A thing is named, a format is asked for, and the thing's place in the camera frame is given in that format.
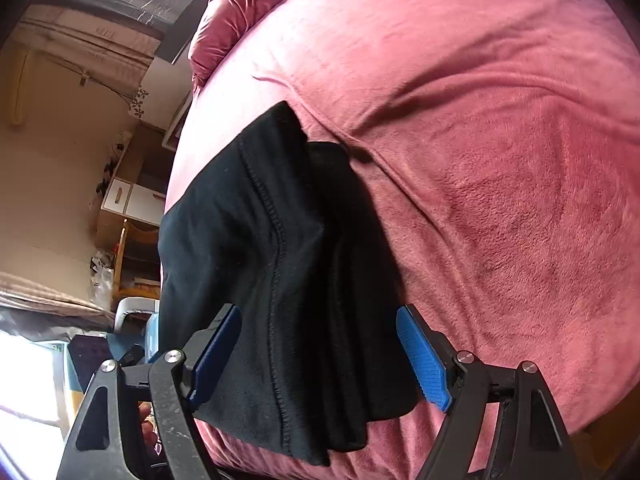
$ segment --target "wall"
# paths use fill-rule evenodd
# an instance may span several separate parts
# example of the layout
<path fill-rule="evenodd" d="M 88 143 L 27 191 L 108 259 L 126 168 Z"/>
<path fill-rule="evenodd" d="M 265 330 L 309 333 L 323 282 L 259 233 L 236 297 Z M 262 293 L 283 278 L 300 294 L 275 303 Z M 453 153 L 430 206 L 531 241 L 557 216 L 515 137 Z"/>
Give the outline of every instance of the wall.
<path fill-rule="evenodd" d="M 0 106 L 15 45 L 0 54 Z M 135 120 L 118 95 L 38 57 L 24 123 L 0 116 L 0 270 L 87 299 L 89 206 L 116 134 Z"/>

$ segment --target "white drawer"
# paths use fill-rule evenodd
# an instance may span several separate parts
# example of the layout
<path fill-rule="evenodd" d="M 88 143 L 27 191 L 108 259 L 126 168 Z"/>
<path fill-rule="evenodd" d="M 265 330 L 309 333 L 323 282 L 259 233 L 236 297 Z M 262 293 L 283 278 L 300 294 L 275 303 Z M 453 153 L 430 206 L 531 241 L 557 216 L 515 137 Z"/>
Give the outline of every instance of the white drawer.
<path fill-rule="evenodd" d="M 164 214 L 165 199 L 166 197 L 157 191 L 134 184 L 124 214 L 129 218 L 159 226 Z"/>
<path fill-rule="evenodd" d="M 124 207 L 127 205 L 129 191 L 131 191 L 131 184 L 114 178 L 107 196 L 104 197 L 102 209 L 123 214 Z"/>

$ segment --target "metal screw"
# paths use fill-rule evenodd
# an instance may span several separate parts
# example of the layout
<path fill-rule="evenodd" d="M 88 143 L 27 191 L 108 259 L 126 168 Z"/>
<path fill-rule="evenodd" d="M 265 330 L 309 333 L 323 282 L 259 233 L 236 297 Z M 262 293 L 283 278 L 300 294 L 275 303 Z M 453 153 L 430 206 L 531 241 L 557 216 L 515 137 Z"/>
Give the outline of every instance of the metal screw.
<path fill-rule="evenodd" d="M 179 350 L 169 350 L 164 354 L 164 360 L 168 363 L 175 363 L 182 359 L 182 352 Z"/>
<path fill-rule="evenodd" d="M 103 372 L 113 372 L 116 369 L 116 361 L 113 359 L 107 359 L 100 365 L 100 370 Z"/>
<path fill-rule="evenodd" d="M 522 363 L 522 369 L 526 371 L 527 374 L 534 374 L 538 371 L 538 365 L 531 361 L 524 361 Z"/>
<path fill-rule="evenodd" d="M 474 361 L 475 357 L 471 352 L 467 350 L 461 350 L 456 354 L 456 359 L 462 364 L 468 365 L 469 363 L 472 363 Z"/>

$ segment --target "folded black garment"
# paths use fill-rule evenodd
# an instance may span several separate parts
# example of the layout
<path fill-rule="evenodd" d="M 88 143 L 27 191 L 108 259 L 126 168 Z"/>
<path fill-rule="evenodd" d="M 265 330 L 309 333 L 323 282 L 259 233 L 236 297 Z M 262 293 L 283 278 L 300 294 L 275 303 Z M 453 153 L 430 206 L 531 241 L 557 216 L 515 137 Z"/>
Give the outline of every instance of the folded black garment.
<path fill-rule="evenodd" d="M 285 102 L 246 127 L 164 216 L 160 350 L 225 303 L 242 332 L 196 412 L 245 442 L 314 465 L 409 412 L 414 374 L 396 336 L 398 269 L 347 153 L 307 142 Z"/>

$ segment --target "pink plush bedspread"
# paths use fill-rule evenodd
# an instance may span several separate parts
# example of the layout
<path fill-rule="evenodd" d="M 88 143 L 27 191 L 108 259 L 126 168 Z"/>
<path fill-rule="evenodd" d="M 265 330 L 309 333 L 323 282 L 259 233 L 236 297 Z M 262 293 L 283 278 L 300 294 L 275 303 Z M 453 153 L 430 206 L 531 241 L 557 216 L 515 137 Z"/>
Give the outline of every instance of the pink plush bedspread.
<path fill-rule="evenodd" d="M 168 205 L 282 99 L 348 147 L 407 299 L 456 348 L 535 361 L 570 431 L 640 380 L 640 56 L 603 0 L 285 0 L 197 94 Z M 201 430 L 276 478 L 413 479 L 441 421 L 423 401 L 371 423 L 330 468 Z"/>

